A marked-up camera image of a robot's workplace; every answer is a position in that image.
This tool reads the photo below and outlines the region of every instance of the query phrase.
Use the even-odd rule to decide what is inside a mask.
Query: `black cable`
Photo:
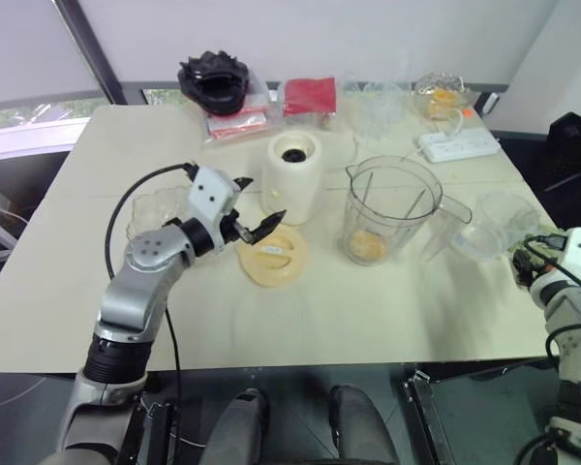
[[[542,433],[528,441],[526,445],[519,450],[519,453],[516,454],[516,457],[514,457],[513,465],[521,465],[528,452],[548,438],[549,437],[546,433]]]
[[[129,189],[127,189],[127,191],[125,192],[125,194],[123,194],[123,196],[120,198],[120,200],[118,201],[118,203],[116,204],[116,206],[114,207],[114,210],[112,211],[111,216],[109,217],[109,222],[107,223],[107,229],[106,229],[106,240],[104,242],[104,254],[106,257],[106,268],[107,268],[107,275],[109,276],[109,279],[113,279],[114,278],[114,268],[112,267],[112,262],[111,262],[111,257],[109,255],[109,245],[112,239],[112,231],[114,230],[114,224],[116,223],[116,218],[118,217],[118,214],[120,213],[121,208],[123,207],[123,205],[125,204],[125,202],[127,201],[127,199],[129,198],[129,196],[142,184],[144,184],[144,182],[148,181],[149,179],[158,176],[159,174],[164,174],[165,172],[170,172],[170,171],[177,171],[177,170],[185,170],[186,165],[185,164],[181,164],[181,165],[171,165],[169,167],[165,167],[165,168],[161,168],[159,170],[154,170],[150,173],[148,173],[146,176],[142,177],[141,179],[139,179],[138,181],[136,181],[136,183],[130,187]],[[181,398],[183,397],[183,392],[182,392],[182,386],[181,386],[181,362],[179,360],[179,356],[178,356],[178,342],[176,341],[176,334],[174,333],[174,326],[172,325],[172,318],[170,317],[170,312],[168,310],[168,308],[166,307],[166,310],[164,311],[164,314],[166,315],[166,322],[168,323],[168,330],[170,333],[170,339],[172,340],[172,348],[174,350],[174,370],[176,373],[176,439],[174,441],[174,457],[173,457],[173,463],[176,464],[178,463],[178,459],[179,459],[179,454],[178,454],[178,450],[181,444],[180,441],[180,437],[181,437]]]
[[[577,325],[559,327],[555,331],[551,332],[544,341],[544,350],[546,351],[546,356],[549,357],[551,364],[556,370],[560,368],[560,363],[558,362],[559,359],[553,356],[553,352],[551,352],[551,343],[563,332],[574,331],[575,329],[581,329],[581,323]]]
[[[527,250],[529,250],[530,252],[532,252],[534,255],[536,255],[537,257],[543,259],[546,263],[548,264],[552,264],[553,266],[555,266],[556,269],[560,270],[563,274],[565,274],[568,278],[570,278],[572,281],[574,281],[578,286],[581,287],[581,280],[579,278],[577,278],[574,274],[572,274],[570,271],[568,271],[567,269],[565,269],[563,266],[561,266],[557,260],[552,259],[550,257],[547,257],[546,255],[542,254],[541,252],[538,252],[534,247],[532,247],[530,245],[530,242],[541,242],[543,239],[543,236],[541,235],[535,235],[534,237],[528,237],[527,239],[525,239],[523,241],[523,245],[525,246],[525,248]]]
[[[183,387],[181,384],[181,362],[178,358],[178,342],[176,341],[172,318],[170,317],[170,312],[167,307],[166,322],[168,323],[168,330],[170,331],[170,339],[172,340],[172,348],[174,350],[174,366],[176,373],[176,437],[174,438],[174,458],[172,463],[178,463],[178,452],[181,446],[181,399],[183,398]]]

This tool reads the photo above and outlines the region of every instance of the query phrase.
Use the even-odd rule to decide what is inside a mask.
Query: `clear plastic pitcher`
[[[439,179],[419,163],[381,156],[347,167],[347,174],[351,186],[342,241],[346,254],[358,264],[386,260],[437,211],[449,225],[429,242],[431,256],[454,235],[453,225],[462,227],[472,220],[471,211],[445,196]]]

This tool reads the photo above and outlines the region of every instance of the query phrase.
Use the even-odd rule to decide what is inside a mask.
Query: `pitcher handle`
[[[450,196],[442,196],[437,213],[441,213],[437,215],[440,221],[439,226],[420,254],[420,257],[427,262],[433,260],[450,243],[454,235],[465,225],[469,225],[473,218],[468,206]]]
[[[439,210],[447,213],[453,219],[458,220],[464,225],[469,225],[474,217],[472,210],[461,201],[443,195],[442,202],[439,205]]]
[[[345,171],[347,172],[347,176],[349,177],[349,179],[352,181],[352,177],[353,177],[353,173],[351,172],[352,170],[356,170],[358,167],[358,165],[347,165],[345,166]]]

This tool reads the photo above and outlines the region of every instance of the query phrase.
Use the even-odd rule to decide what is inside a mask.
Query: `white power strip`
[[[432,163],[493,155],[502,148],[484,128],[464,129],[453,137],[445,133],[425,134],[418,142],[424,156]]]

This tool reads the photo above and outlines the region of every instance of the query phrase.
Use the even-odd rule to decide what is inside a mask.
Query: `white wall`
[[[416,80],[430,71],[509,84],[557,0],[80,0],[122,82],[176,82],[205,50],[266,80]]]
[[[0,0],[0,105],[98,94],[99,86],[50,0]]]
[[[569,111],[581,115],[581,0],[560,0],[485,120],[492,130],[546,134]]]

